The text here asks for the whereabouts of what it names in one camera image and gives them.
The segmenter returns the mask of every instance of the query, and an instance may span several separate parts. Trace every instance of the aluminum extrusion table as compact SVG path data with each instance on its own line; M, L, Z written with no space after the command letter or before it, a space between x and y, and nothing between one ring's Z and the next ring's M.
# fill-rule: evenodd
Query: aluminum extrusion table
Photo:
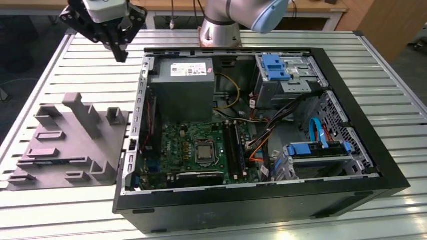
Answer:
M364 37L352 32L243 31L244 47L324 48L371 120L411 188L378 199L338 218L166 233L162 239L379 239L427 235L427 109ZM80 34L67 35L0 148L0 188L7 186L39 122L43 104L80 92L97 111L132 111L143 49L196 47L194 30L142 31L126 63ZM138 239L140 233L112 214L116 186L0 191L0 239Z

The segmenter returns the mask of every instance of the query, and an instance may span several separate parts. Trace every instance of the wire bundle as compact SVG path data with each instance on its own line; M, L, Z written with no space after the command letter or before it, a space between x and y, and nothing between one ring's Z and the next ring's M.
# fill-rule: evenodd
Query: wire bundle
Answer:
M266 145L268 143L268 139L271 137L271 134L272 134L272 131L274 129L276 128L278 126L278 122L286 118L287 116L290 116L299 104L302 101L304 101L306 99L311 98L311 97L316 97L316 96L320 96L323 94L323 90L319 90L319 91L314 91L311 93L306 93L306 94L302 94L298 98L295 98L276 113L275 115L272 116L270 122L267 123L267 126L266 126L266 131L263 132L263 134L260 135L260 137L258 137L256 139L254 139L250 143L248 143L248 146L252 146L254 144L256 144L259 141L260 144L258 146L258 148L255 149L255 151L252 152L251 154L251 157L248 158L250 162L262 162L263 160L259 159L259 158L254 158L255 157L255 154L256 152L262 149L263 145Z

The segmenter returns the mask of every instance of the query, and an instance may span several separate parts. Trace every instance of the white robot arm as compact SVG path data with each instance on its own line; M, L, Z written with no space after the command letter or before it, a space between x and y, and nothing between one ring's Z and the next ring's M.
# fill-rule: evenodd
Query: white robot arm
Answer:
M232 48L242 45L239 24L266 34L287 12L288 0L207 0L200 45ZM130 0L68 0L60 20L93 43L101 42L124 63L128 44L146 23L147 10Z

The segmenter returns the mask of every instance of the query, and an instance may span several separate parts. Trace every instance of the blue drive bracket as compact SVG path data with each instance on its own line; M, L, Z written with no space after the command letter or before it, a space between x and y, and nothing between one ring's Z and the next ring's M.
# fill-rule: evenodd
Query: blue drive bracket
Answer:
M262 62L270 81L290 81L292 79L279 55L263 55Z

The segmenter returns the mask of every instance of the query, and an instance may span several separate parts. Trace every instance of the floor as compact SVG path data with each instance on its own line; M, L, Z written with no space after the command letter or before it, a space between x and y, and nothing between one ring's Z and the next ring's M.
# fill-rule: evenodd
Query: floor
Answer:
M29 44L31 53L35 58L35 66L28 72L21 74L11 74L0 68L0 85L16 80L1 85L1 88L12 96L12 99L8 103L0 102L0 143L7 137L33 87L37 84L37 79L45 70L67 31L67 27L61 23L51 25L47 17L37 16L31 17L31 19L39 32L39 39ZM195 18L184 22L188 26L195 26L196 24ZM166 22L160 22L158 27L159 29L167 29L168 25ZM427 104L427 53L416 52L411 47L407 47L392 64L392 68L423 103Z

